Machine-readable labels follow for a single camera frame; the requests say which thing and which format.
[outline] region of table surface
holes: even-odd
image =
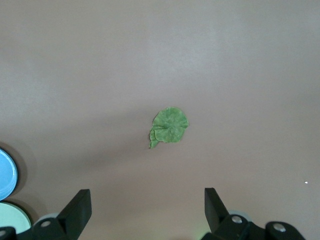
[[[319,239],[319,22],[313,0],[1,1],[9,199],[36,221],[90,189],[80,240],[198,240],[214,187]],[[170,106],[190,126],[148,149]]]

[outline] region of round container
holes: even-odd
[[[13,159],[0,149],[0,201],[7,198],[15,189],[18,171]]]
[[[31,227],[31,222],[20,207],[0,202],[0,227],[14,227],[16,234],[20,234]]]

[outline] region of metal screw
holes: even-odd
[[[232,221],[236,224],[242,224],[242,219],[239,216],[232,216]]]
[[[279,231],[279,232],[282,232],[282,233],[284,233],[284,232],[286,231],[285,226],[283,226],[283,225],[280,224],[280,223],[275,223],[275,224],[273,224],[273,227],[274,227],[275,230],[277,230],[277,231]]]
[[[45,228],[45,227],[48,227],[50,224],[51,224],[50,221],[44,221],[43,223],[41,223],[40,226],[41,226],[42,228]]]
[[[6,232],[5,230],[0,231],[0,237],[6,235],[6,233],[7,233],[7,232]]]

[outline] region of green leaf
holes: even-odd
[[[159,141],[156,139],[155,130],[153,130],[151,128],[151,130],[150,130],[150,145],[149,145],[149,148],[153,149],[155,146],[157,146],[158,143],[159,143]]]
[[[179,108],[168,107],[160,111],[150,130],[150,148],[154,148],[158,142],[179,142],[188,126],[189,122]]]

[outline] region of blue lid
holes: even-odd
[[[15,189],[18,171],[8,153],[0,149],[0,201],[7,198]]]

